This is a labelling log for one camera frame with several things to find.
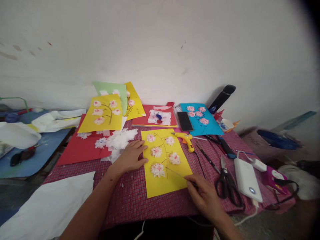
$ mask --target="blue table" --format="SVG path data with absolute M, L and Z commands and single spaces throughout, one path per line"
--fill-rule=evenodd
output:
M 43 111 L 41 113 L 31 112 L 31 118 L 36 119 L 37 117 L 47 113 Z M 27 114 L 23 114 L 20 118 L 23 123 L 29 123 Z M 25 178 L 30 177 L 37 173 L 53 156 L 57 147 L 67 140 L 68 133 L 72 128 L 62 129 L 57 132 L 41 133 L 42 137 L 38 144 L 41 146 L 37 147 L 34 156 L 28 160 L 24 160 L 21 164 L 14 167 L 10 166 L 11 157 L 22 151 L 22 149 L 13 148 L 10 152 L 0 158 L 0 179 L 2 178 Z

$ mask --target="hand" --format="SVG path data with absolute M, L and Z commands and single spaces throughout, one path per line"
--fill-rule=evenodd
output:
M 198 210 L 212 223 L 216 224 L 224 216 L 227 216 L 222 208 L 219 197 L 214 186 L 198 174 L 184 177 L 187 180 L 187 186 L 191 198 Z
M 122 175 L 125 172 L 136 170 L 148 162 L 146 158 L 138 160 L 139 155 L 148 148 L 148 146 L 142 146 L 142 144 L 144 144 L 143 140 L 130 142 L 109 169 L 111 168 L 113 172 Z

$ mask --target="black water bottle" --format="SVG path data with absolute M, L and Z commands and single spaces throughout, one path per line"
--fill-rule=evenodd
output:
M 236 90 L 236 87 L 228 84 L 224 87 L 222 92 L 217 96 L 213 103 L 209 107 L 209 112 L 214 114 L 224 104 L 224 102 L 230 97 L 230 95 Z

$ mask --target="smartphone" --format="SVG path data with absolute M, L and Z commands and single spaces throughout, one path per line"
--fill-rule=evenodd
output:
M 177 112 L 181 130 L 184 132 L 193 131 L 192 124 L 190 122 L 189 116 L 187 112 Z

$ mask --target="scissors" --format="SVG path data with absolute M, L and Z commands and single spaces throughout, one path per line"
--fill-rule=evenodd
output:
M 222 185 L 222 193 L 220 193 L 218 190 L 218 185 L 220 183 Z M 236 207 L 242 207 L 241 195 L 236 187 L 236 184 L 233 181 L 231 174 L 227 170 L 225 157 L 223 155 L 221 156 L 221 175 L 216 181 L 215 187 L 219 198 L 226 199 L 227 197 L 229 197 L 233 205 L 235 205 Z

